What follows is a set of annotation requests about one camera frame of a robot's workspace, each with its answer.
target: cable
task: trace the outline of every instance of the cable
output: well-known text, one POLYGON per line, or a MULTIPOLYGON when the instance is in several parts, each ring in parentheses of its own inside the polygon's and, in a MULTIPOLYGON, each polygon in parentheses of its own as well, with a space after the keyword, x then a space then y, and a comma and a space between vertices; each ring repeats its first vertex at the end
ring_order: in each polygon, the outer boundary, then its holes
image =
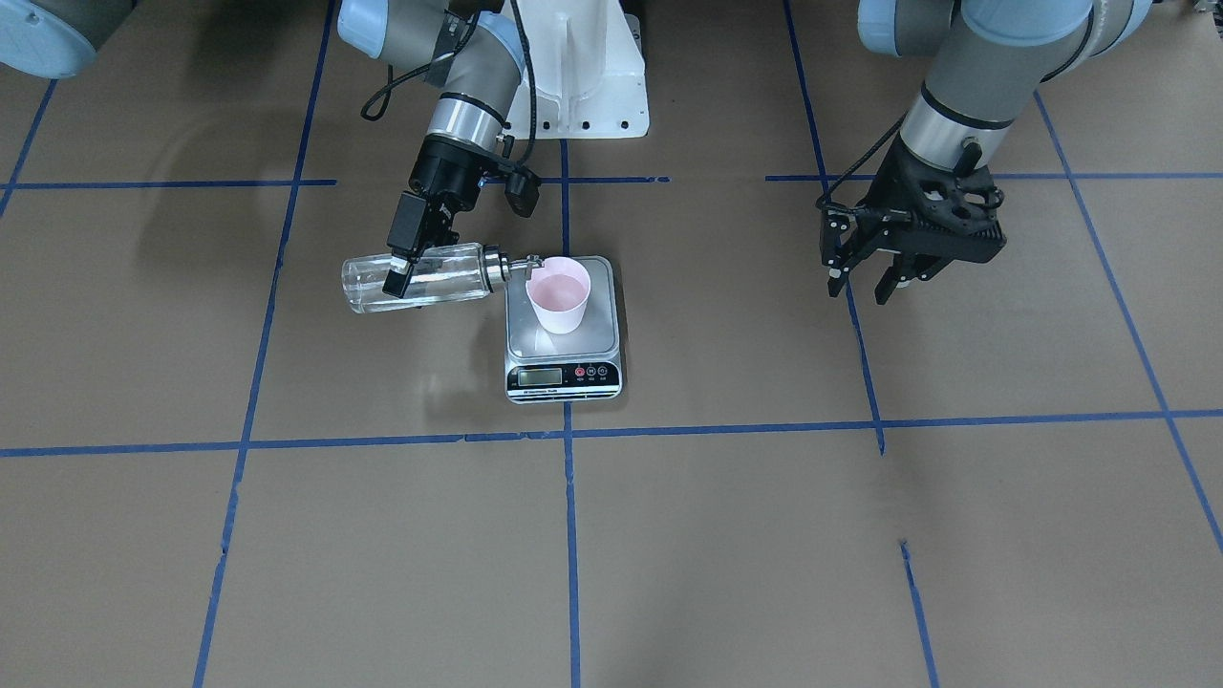
POLYGON ((878 141, 874 142, 874 145, 871 145, 871 149, 867 150, 866 154, 859 158, 856 163, 850 165, 849 169, 845 170, 845 174, 838 176, 835 181, 828 185, 828 191, 824 191, 824 194, 816 200, 816 207, 819 208, 821 210, 832 209, 846 215, 855 214, 855 210, 857 208, 848 208, 840 203, 837 203, 835 200, 833 200, 833 193, 837 191, 837 187, 840 186, 843 181, 849 178, 850 175, 856 172, 859 167, 866 164, 867 160, 873 158, 874 154, 879 152, 879 148, 883 148, 883 144, 887 143, 898 131, 900 131, 900 125, 903 125, 904 121, 905 121, 904 116, 896 120, 896 123, 892 125, 892 127, 888 128, 888 131, 882 137, 879 137, 878 141))
POLYGON ((451 50, 450 53, 446 53, 445 55, 438 55, 438 57, 434 59, 432 62, 421 65, 400 77, 395 77, 395 67, 386 65, 386 84, 375 90, 374 94, 371 95, 368 100, 366 100, 366 104, 361 108, 361 119, 372 122, 380 120, 383 115, 386 114, 386 108, 390 105, 391 90, 429 71, 429 67, 432 67, 433 65, 459 56, 459 53, 461 53, 462 49, 467 46, 467 42, 471 40, 472 34, 476 33, 476 22, 479 21, 479 12, 481 11, 477 10, 476 13, 472 15, 471 18, 467 21, 467 31, 464 32, 462 37, 459 38, 459 43, 455 43, 455 49, 451 50), (374 104, 378 103, 378 100, 382 100, 382 106, 378 108, 377 112, 369 114, 369 109, 373 108, 374 104))
POLYGON ((534 65, 531 64, 531 42, 527 40, 527 31, 522 26, 522 12, 519 10, 519 0, 510 0, 510 7, 514 9, 514 18, 519 24, 519 42, 522 43, 522 57, 527 64, 527 87, 531 90, 531 134, 527 137, 527 149, 519 158, 519 164, 525 165, 534 150, 536 121, 538 116, 538 110, 536 109, 534 65))

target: glass bottle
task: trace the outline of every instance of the glass bottle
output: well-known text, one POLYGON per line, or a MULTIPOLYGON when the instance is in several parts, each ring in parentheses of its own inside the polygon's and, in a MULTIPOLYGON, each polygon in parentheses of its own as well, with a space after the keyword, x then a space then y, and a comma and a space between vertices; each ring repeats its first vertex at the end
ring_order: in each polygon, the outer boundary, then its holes
POLYGON ((510 262, 494 244, 457 243, 421 253, 402 298, 382 290, 395 258, 390 253, 349 258, 340 281, 349 307, 357 313, 415 308, 451 301, 483 298, 510 277, 510 270, 538 266, 539 257, 510 262))

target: kitchen scale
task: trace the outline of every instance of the kitchen scale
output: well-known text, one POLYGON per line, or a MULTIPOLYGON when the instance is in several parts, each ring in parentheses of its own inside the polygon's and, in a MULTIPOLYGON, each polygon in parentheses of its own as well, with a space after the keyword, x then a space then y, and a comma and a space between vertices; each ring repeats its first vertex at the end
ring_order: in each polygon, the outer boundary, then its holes
POLYGON ((624 390, 612 263, 599 255, 574 259, 591 273, 591 295, 582 324, 569 334, 553 334, 539 324, 527 298, 526 270, 510 275, 505 396, 515 404, 610 400, 624 390))

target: floor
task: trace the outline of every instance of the floor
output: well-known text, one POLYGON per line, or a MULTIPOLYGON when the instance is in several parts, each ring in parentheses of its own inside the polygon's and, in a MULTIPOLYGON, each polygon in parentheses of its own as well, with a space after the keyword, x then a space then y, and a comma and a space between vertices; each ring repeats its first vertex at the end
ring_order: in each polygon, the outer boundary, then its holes
POLYGON ((627 387, 571 407, 504 400, 498 297, 347 309, 434 94, 362 121, 334 2, 0 71, 0 686, 1223 684, 1211 17, 1042 87, 1010 244, 878 307, 813 202, 928 62, 854 10, 649 2, 651 134, 456 222, 615 263, 627 387))

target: blue tape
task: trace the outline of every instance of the blue tape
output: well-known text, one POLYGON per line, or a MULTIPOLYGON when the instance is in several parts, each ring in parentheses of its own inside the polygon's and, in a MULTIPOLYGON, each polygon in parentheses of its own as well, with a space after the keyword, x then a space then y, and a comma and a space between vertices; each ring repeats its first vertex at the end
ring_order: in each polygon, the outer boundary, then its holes
POLYGON ((1163 387, 1159 386, 1159 380, 1155 375, 1155 367, 1151 365, 1151 358, 1147 356, 1146 347, 1142 343, 1142 337, 1139 335, 1137 324, 1135 324, 1134 315, 1130 314, 1130 308, 1125 303, 1125 296, 1121 295, 1121 286, 1117 281, 1117 275, 1113 273, 1113 265, 1108 262, 1108 254, 1104 252, 1104 244, 1099 240, 1099 232, 1096 231, 1096 222, 1091 219, 1091 213, 1087 210, 1087 202, 1084 199, 1082 191, 1079 188, 1079 182, 1075 180, 1075 176, 1070 170, 1070 160, 1066 158, 1065 150, 1062 147, 1062 139, 1058 137, 1057 128, 1053 126, 1053 119, 1049 116, 1049 110, 1044 106, 1044 99, 1041 98, 1040 92, 1036 93, 1036 105, 1041 110, 1041 117, 1044 119, 1044 126, 1049 130, 1049 137, 1053 139, 1053 148, 1058 152, 1058 158, 1062 160, 1062 167, 1065 170, 1066 178, 1070 181, 1070 188, 1074 191, 1075 200, 1079 203, 1079 211, 1082 213, 1082 219, 1087 224, 1087 232, 1091 235, 1091 242, 1096 247, 1096 254, 1099 257, 1099 263, 1104 268, 1104 275, 1108 277, 1108 285, 1112 287, 1113 296, 1117 298, 1117 306, 1120 308, 1121 315, 1125 319, 1125 326, 1130 330, 1130 337, 1134 339, 1134 347, 1139 352, 1139 359, 1141 359, 1142 369, 1146 371, 1147 380, 1151 382, 1151 390, 1155 392, 1155 397, 1159 402, 1159 409, 1163 412, 1163 418, 1168 424, 1168 433, 1172 434, 1173 442, 1177 445, 1177 452, 1180 453, 1180 462, 1185 467, 1185 473, 1189 475, 1189 481, 1194 488, 1194 492, 1197 495, 1197 501, 1202 507, 1202 513, 1206 516, 1206 523, 1210 525, 1211 533, 1214 535, 1214 545, 1218 547, 1219 554, 1223 554, 1223 530, 1219 529, 1218 519, 1214 517, 1214 510, 1211 508, 1211 502, 1206 496, 1206 490, 1202 488, 1202 483, 1197 477, 1197 469, 1194 468, 1194 461, 1190 458, 1189 450, 1185 448, 1185 444, 1180 437, 1180 429, 1177 428, 1177 422, 1168 407, 1168 400, 1164 397, 1163 387))
POLYGON ((276 248, 276 264, 272 273, 272 286, 268 290, 268 307, 263 317, 263 334, 259 339, 259 353, 254 363, 254 373, 251 376, 251 395, 247 402, 246 420, 242 426, 243 447, 238 450, 237 459, 234 462, 234 483, 230 488, 229 507, 225 511, 225 528, 221 532, 221 555, 213 573, 212 595, 208 600, 208 612, 204 616, 204 631, 199 639, 199 656, 196 659, 196 675, 192 682, 193 688, 203 688, 204 675, 208 671, 208 655, 212 650, 213 631, 216 622, 216 609, 220 605, 221 587, 225 583, 225 565, 229 561, 230 543, 234 536, 234 525, 237 521, 238 485, 246 473, 247 445, 251 442, 251 431, 254 428, 254 412, 259 401, 259 385, 263 379, 263 368, 268 358, 268 340, 272 335, 272 320, 276 310, 276 287, 280 282, 280 268, 284 266, 285 246, 289 243, 290 230, 292 229, 294 213, 297 208, 297 192, 301 186, 302 169, 306 166, 306 150, 309 145, 311 128, 314 125, 314 108, 318 104, 319 84, 323 81, 323 65, 327 61, 327 46, 331 35, 331 22, 335 17, 335 0, 330 0, 327 7, 327 20, 323 22, 323 38, 319 43, 318 60, 314 64, 314 81, 311 84, 309 101, 306 106, 306 120, 302 122, 301 142, 297 145, 297 164, 294 167, 294 186, 289 192, 289 207, 285 209, 285 222, 280 230, 280 244, 276 248))
POLYGON ((234 178, 191 181, 45 181, 17 183, 22 191, 60 191, 82 188, 245 188, 260 186, 335 186, 334 178, 234 178))
POLYGON ((926 627, 926 610, 921 604, 921 590, 914 577, 912 557, 909 555, 909 541, 900 541, 900 556, 905 561, 905 578, 909 579, 909 598, 914 602, 914 617, 917 620, 917 634, 921 635, 921 651, 926 656, 926 676, 929 688, 938 688, 938 667, 934 665, 934 650, 929 643, 929 629, 926 627))
POLYGON ((668 183, 669 176, 570 176, 569 183, 668 183))
MULTIPOLYGON (((816 167, 819 170, 819 183, 824 192, 828 192, 828 169, 824 166, 824 152, 819 144, 819 130, 816 127, 816 111, 811 105, 811 94, 807 90, 807 75, 802 66, 802 54, 799 50, 799 34, 794 28, 794 11, 790 0, 783 0, 785 10, 785 24, 790 32, 790 50, 794 53, 794 66, 799 73, 799 89, 802 92, 802 105, 807 110, 807 128, 811 130, 811 147, 816 153, 816 167)), ((862 336, 862 325, 857 317, 857 303, 854 299, 854 285, 845 285, 845 302, 849 307, 849 318, 854 324, 854 334, 857 336, 857 352, 862 364, 862 385, 866 386, 866 401, 871 407, 871 419, 874 422, 876 441, 879 444, 879 456, 888 451, 888 442, 883 435, 883 424, 879 418, 879 402, 874 393, 874 381, 871 378, 871 362, 866 354, 866 339, 862 336)))
MULTIPOLYGON (((997 425, 1052 425, 1084 423, 1126 423, 1141 420, 1162 420, 1163 412, 1109 412, 1099 414, 1047 414, 1047 415, 1010 415, 1010 417, 961 417, 928 419, 884 419, 884 429, 918 428, 977 428, 997 425)), ((1216 419, 1223 418, 1223 409, 1185 409, 1170 412, 1175 419, 1216 419)), ((789 423, 763 425, 695 425, 662 428, 616 428, 575 430, 574 437, 670 437, 698 435, 769 435, 788 433, 835 433, 845 430, 872 430, 876 424, 861 422, 828 423, 789 423)), ((407 445, 451 445, 459 442, 521 442, 539 440, 563 440, 563 430, 538 430, 526 433, 456 434, 456 435, 389 435, 375 437, 319 437, 301 440, 251 440, 249 442, 183 442, 166 445, 97 445, 76 447, 12 447, 0 448, 0 458, 33 457, 86 457, 93 455, 144 455, 144 453, 191 453, 225 452, 247 448, 267 450, 323 450, 335 447, 396 447, 407 445)))
POLYGON ((874 422, 779 423, 767 425, 692 425, 671 428, 620 428, 575 430, 574 437, 664 437, 681 435, 753 435, 780 433, 824 433, 834 430, 873 430, 874 422))
POLYGON ((0 458, 86 457, 103 455, 176 455, 187 452, 232 452, 241 442, 171 442, 165 445, 102 445, 94 447, 20 447, 0 448, 0 458))
POLYGON ((9 176, 9 183, 5 185, 4 196, 0 196, 0 218, 4 216, 5 208, 9 207, 9 199, 12 198, 12 192, 17 187, 17 180, 21 178, 21 170, 26 166, 26 158, 29 156, 29 149, 34 145, 34 137, 38 136, 38 127, 43 126, 43 116, 46 115, 46 105, 51 101, 51 95, 55 94, 55 84, 57 79, 51 79, 46 84, 46 90, 43 92, 43 100, 38 104, 38 111, 34 112, 34 120, 29 123, 29 131, 26 132, 26 141, 21 144, 21 153, 17 154, 17 164, 12 166, 12 175, 9 176))
POLYGON ((577 500, 574 488, 574 403, 565 402, 565 523, 569 543, 569 683, 582 688, 582 637, 577 585, 577 500))
MULTIPOLYGON (((1073 172, 1074 178, 1223 178, 1223 172, 1073 172)), ((838 175, 769 174, 764 181, 835 181, 838 175)), ((994 172, 994 178, 1066 178, 1065 172, 994 172)), ((852 174, 849 181, 873 181, 873 174, 852 174)))
POLYGON ((884 428, 972 428, 992 425, 1046 425, 1073 423, 1115 423, 1135 420, 1162 420, 1163 412, 1115 412, 1103 414, 1048 414, 1035 417, 967 417, 885 420, 884 428))

